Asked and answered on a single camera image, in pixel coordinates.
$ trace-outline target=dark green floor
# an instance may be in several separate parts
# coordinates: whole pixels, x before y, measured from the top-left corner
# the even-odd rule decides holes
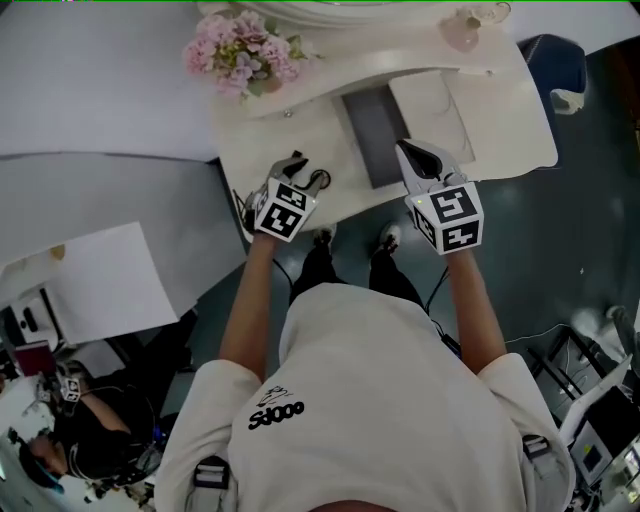
[[[604,310],[609,304],[622,303],[632,316],[636,311],[640,157],[604,55],[590,56],[588,67],[585,108],[557,118],[563,168],[478,185],[486,217],[484,240],[475,254],[506,339],[568,322],[582,307]],[[513,123],[518,129],[518,119]],[[413,229],[402,200],[339,224],[333,246],[336,271],[342,279],[366,286],[372,244],[391,220],[403,228],[403,243],[395,255],[398,267],[426,300],[444,261]],[[293,279],[310,246],[311,235],[304,234],[280,247],[277,259]],[[190,342],[196,364],[216,354],[241,272],[242,268],[233,272],[199,303],[200,319]],[[271,372],[277,368],[277,344],[289,294],[289,285],[276,267],[273,277]],[[448,286],[441,288],[431,314],[455,337]],[[523,354],[528,346],[544,350],[556,334],[511,343],[509,349]]]

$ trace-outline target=person wearing black shirt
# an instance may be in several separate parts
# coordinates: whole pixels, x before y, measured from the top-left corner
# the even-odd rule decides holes
[[[19,458],[36,484],[62,492],[63,475],[105,480],[123,475],[153,439],[173,377],[189,363],[185,344],[197,317],[189,312],[164,327],[123,370],[81,381],[70,415],[58,415],[52,433],[22,443]]]

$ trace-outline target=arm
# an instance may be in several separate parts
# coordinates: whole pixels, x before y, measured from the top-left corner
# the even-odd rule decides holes
[[[256,233],[222,337],[219,359],[232,361],[264,381],[271,302],[271,261],[277,240]]]
[[[97,396],[91,393],[85,393],[80,400],[82,400],[82,403],[98,418],[98,421],[104,428],[131,434],[131,430],[129,430],[129,427],[120,419],[120,416]]]
[[[489,363],[505,355],[507,349],[473,253],[462,250],[446,258],[462,362],[477,375]]]

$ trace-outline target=white table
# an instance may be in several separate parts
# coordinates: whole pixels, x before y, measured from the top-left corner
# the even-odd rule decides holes
[[[447,46],[436,28],[420,25],[306,35],[326,59],[298,82],[243,105],[222,97],[213,100],[225,176],[240,197],[258,189],[271,164],[294,150],[309,158],[296,176],[299,183],[306,183],[317,168],[331,173],[331,186],[318,196],[319,205],[303,229],[338,222],[406,194],[402,183],[371,187],[340,96],[391,80],[411,135],[428,140],[434,126],[435,131],[440,126],[441,94],[423,83],[433,80],[430,73],[397,78],[408,73],[448,70],[442,80],[471,143],[472,160],[460,162],[471,179],[509,178],[557,161],[526,63],[499,27],[483,28],[480,44],[469,54]],[[293,111],[292,117],[285,117],[286,109]]]

